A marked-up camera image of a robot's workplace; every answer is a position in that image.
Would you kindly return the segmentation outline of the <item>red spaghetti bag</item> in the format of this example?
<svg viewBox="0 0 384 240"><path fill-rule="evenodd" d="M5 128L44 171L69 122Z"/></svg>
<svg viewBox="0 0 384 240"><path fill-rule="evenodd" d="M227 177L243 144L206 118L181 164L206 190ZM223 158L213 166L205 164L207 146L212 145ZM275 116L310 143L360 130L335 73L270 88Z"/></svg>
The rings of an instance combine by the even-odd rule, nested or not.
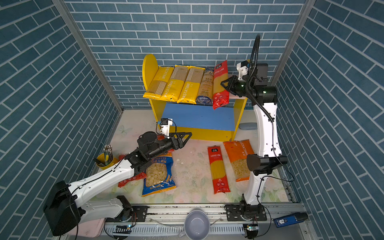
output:
<svg viewBox="0 0 384 240"><path fill-rule="evenodd" d="M214 194L230 193L231 191L220 146L208 147L208 155Z"/></svg>
<svg viewBox="0 0 384 240"><path fill-rule="evenodd" d="M228 79L228 62L224 61L215 66L214 69L214 85L213 85L213 109L223 107L229 103L230 94L221 85L223 81Z"/></svg>

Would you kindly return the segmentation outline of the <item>blue-top Moli pasta bag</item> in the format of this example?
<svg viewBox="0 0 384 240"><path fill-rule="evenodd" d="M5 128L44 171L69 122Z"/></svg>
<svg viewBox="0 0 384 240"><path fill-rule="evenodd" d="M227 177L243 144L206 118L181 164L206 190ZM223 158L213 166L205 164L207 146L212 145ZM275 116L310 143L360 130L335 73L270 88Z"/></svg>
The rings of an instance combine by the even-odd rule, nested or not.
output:
<svg viewBox="0 0 384 240"><path fill-rule="evenodd" d="M214 71L212 68L206 69L200 84L198 96L196 98L197 104L203 104L203 105L213 104L213 83L214 83Z"/></svg>

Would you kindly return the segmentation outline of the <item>yellow spaghetti bag long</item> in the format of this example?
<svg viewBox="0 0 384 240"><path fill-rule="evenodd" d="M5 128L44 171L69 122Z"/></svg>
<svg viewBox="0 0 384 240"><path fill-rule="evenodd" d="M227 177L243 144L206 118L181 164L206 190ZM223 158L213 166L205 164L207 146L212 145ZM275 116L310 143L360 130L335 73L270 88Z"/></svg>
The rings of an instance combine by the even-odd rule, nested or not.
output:
<svg viewBox="0 0 384 240"><path fill-rule="evenodd" d="M169 82L160 98L166 102L177 102L189 73L189 67L175 66Z"/></svg>

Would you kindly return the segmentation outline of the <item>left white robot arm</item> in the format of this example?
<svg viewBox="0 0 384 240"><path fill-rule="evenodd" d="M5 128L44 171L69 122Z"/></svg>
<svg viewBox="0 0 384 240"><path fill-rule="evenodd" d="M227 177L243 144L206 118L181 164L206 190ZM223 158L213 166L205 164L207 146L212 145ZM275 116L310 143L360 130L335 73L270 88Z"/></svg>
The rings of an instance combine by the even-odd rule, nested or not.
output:
<svg viewBox="0 0 384 240"><path fill-rule="evenodd" d="M155 132L139 136L138 147L112 167L76 182L54 184L43 205L43 212L53 236L61 236L80 224L98 219L136 219L132 205L124 196L91 204L90 200L119 182L144 172L155 157L185 146L191 132L171 133L158 140Z"/></svg>

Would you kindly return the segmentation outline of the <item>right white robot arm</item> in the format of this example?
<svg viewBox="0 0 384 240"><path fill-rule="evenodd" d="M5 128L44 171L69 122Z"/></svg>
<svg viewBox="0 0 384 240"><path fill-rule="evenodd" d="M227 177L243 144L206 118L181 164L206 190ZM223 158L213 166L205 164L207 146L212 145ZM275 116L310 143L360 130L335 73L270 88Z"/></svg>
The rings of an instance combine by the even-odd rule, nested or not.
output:
<svg viewBox="0 0 384 240"><path fill-rule="evenodd" d="M274 169L288 162L278 141L276 87L268 86L257 74L256 64L243 61L237 64L238 75L221 83L231 95L251 100L257 119L259 146L254 154L247 155L250 170L248 188L240 201L240 214L245 220L265 220L266 211L261 194Z"/></svg>

